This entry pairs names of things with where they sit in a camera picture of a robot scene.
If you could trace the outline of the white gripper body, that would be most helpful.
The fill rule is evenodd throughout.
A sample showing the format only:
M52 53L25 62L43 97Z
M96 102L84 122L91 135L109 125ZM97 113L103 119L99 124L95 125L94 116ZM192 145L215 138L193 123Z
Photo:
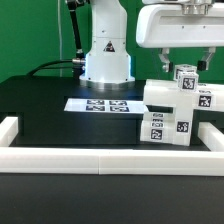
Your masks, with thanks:
M136 42L143 48L224 46L224 3L215 3L207 15L184 15L177 4L144 6Z

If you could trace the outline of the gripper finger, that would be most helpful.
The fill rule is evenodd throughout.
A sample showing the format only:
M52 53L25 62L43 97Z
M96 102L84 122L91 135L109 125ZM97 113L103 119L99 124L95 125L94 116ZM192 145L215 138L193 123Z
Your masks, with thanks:
M172 63L170 62L169 56L170 49L169 48L160 48L159 49L159 59L163 63L162 69L164 72L168 73L171 71Z
M204 49L203 57L197 63L197 69L199 71L207 71L209 69L210 61L216 53L215 47L206 47Z

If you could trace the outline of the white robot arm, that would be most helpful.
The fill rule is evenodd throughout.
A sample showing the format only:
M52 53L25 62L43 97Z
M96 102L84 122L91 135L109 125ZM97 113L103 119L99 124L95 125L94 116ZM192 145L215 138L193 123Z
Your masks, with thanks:
M95 88L118 89L135 82L126 51L127 13L119 0L65 0L70 11L77 48L75 64L84 67L80 83ZM224 46L224 3L214 0L142 0L137 20L136 42L142 48L157 48L166 72L172 48L204 47L197 68L206 70L218 47ZM92 9L92 47L84 53L76 9L89 3Z

